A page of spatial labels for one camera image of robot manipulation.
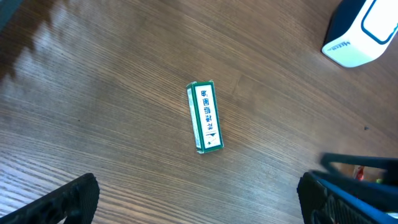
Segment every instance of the green box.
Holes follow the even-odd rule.
[[[198,153],[223,148],[214,82],[190,83],[187,94]]]

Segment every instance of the wood grain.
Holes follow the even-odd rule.
[[[0,35],[0,215],[92,172],[94,223],[302,223],[320,153],[398,152],[398,42],[337,66],[338,3],[25,0]],[[199,155],[205,80],[226,147]]]

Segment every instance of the green and white box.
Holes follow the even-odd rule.
[[[223,148],[214,82],[190,83],[187,93],[198,153]]]

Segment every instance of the green border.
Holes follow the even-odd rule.
[[[202,131],[202,128],[201,128],[201,123],[200,123],[200,113],[199,113],[199,110],[198,110],[198,101],[197,101],[197,97],[196,97],[196,86],[203,86],[203,85],[211,85],[211,90],[212,90],[212,92],[213,92],[213,100],[214,100],[214,107],[215,107],[215,110],[216,110],[216,117],[217,117],[217,127],[218,127],[218,131],[219,131],[219,135],[220,135],[220,145],[219,146],[214,146],[214,147],[210,147],[210,148],[208,148],[208,149],[205,149],[205,140],[204,140],[204,137],[203,137],[203,131]],[[202,147],[202,151],[203,151],[203,153],[206,153],[206,152],[211,152],[211,151],[215,151],[215,150],[217,150],[217,149],[222,149],[223,147],[224,147],[224,141],[223,141],[223,136],[222,136],[222,134],[221,134],[221,126],[220,126],[220,119],[219,119],[219,117],[218,117],[218,107],[217,107],[217,100],[216,100],[216,91],[215,91],[215,88],[214,88],[214,82],[212,81],[212,80],[210,80],[210,81],[208,81],[208,82],[196,82],[196,83],[192,83],[192,90],[194,90],[194,91],[192,91],[192,93],[195,93],[195,94],[193,94],[194,96],[195,96],[195,102],[196,102],[196,104],[195,104],[195,102],[194,102],[194,105],[195,105],[195,112],[197,113],[197,114],[199,114],[197,117],[199,118],[199,119],[197,119],[197,122],[198,122],[198,126],[200,127],[199,128],[199,130],[200,130],[200,140],[201,140],[201,142],[203,143],[203,147]]]

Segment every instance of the rectangular box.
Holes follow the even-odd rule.
[[[190,83],[187,94],[198,153],[223,148],[213,81]]]

